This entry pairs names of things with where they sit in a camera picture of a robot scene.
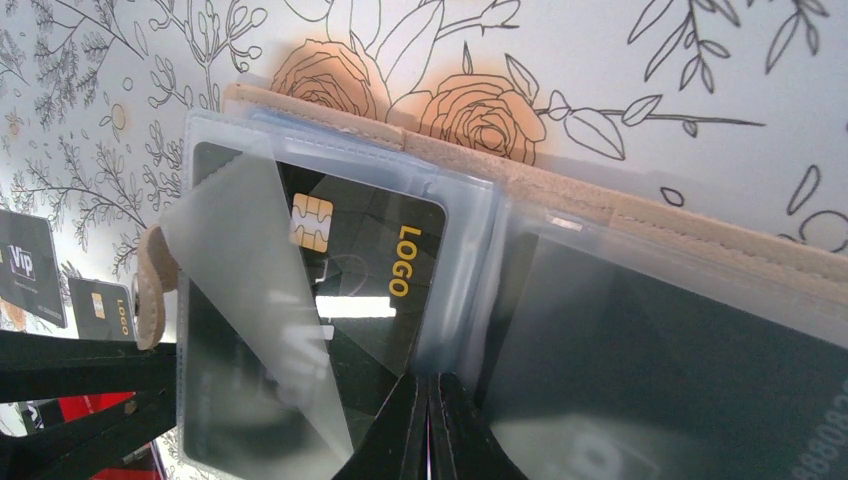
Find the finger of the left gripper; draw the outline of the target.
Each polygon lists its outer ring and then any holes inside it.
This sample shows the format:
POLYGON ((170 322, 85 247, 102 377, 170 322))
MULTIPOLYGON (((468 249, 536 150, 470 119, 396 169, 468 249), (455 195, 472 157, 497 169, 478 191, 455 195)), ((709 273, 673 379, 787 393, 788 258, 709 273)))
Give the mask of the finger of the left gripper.
POLYGON ((120 394, 107 408, 25 436, 1 435, 3 479, 162 479, 154 440, 176 423, 171 390, 120 394))
POLYGON ((172 389, 177 349, 1 332, 1 401, 172 389))

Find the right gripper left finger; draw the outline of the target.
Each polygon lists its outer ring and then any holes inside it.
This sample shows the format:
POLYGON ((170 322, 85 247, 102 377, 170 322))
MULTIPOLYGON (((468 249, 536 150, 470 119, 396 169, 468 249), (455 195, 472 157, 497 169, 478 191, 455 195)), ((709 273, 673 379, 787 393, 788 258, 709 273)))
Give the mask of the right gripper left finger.
POLYGON ((399 378, 363 442, 334 480, 424 479, 427 431, 427 381, 407 373, 399 378))

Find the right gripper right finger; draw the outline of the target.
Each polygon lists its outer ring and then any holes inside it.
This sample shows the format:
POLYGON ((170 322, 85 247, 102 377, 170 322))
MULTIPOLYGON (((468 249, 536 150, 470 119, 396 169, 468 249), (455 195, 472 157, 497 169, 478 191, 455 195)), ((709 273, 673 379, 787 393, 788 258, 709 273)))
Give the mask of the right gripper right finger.
POLYGON ((524 479, 456 375, 428 378, 429 461, 434 479, 524 479))

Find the red card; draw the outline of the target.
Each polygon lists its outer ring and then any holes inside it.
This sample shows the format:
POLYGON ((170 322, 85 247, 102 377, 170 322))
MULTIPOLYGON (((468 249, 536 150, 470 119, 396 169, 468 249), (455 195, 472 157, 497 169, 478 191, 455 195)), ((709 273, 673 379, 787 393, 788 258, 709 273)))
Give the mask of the red card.
MULTIPOLYGON (((118 416, 108 411, 131 399, 134 392, 98 393, 65 396, 58 399, 62 419, 74 430, 81 424, 84 445, 94 442, 96 447, 105 447, 107 440, 116 440, 119 426, 118 416)), ((160 458, 153 442, 118 459, 115 463, 94 474, 92 479, 163 479, 160 458)))

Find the plain black card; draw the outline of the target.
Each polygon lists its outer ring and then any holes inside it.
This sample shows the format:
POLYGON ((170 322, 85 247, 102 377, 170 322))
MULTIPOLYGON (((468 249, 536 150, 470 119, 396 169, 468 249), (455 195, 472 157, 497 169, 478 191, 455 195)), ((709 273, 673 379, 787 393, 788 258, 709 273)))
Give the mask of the plain black card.
POLYGON ((844 349, 533 234, 475 399, 531 479, 847 475, 844 349))

